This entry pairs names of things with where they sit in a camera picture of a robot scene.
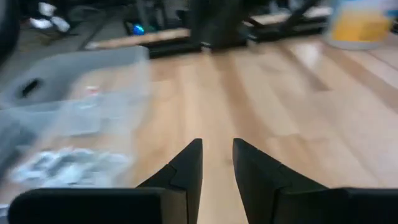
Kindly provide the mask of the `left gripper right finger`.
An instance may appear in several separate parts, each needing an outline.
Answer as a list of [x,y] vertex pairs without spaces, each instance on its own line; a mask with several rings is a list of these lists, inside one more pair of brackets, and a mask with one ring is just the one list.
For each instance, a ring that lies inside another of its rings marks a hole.
[[233,139],[233,165],[249,223],[325,223],[327,188],[243,139]]

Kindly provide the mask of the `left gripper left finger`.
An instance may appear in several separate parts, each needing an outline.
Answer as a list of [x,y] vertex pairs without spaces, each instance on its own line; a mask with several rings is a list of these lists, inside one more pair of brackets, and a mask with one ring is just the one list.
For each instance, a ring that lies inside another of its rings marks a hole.
[[203,142],[194,139],[158,172],[138,185],[154,195],[143,223],[197,224],[203,180]]

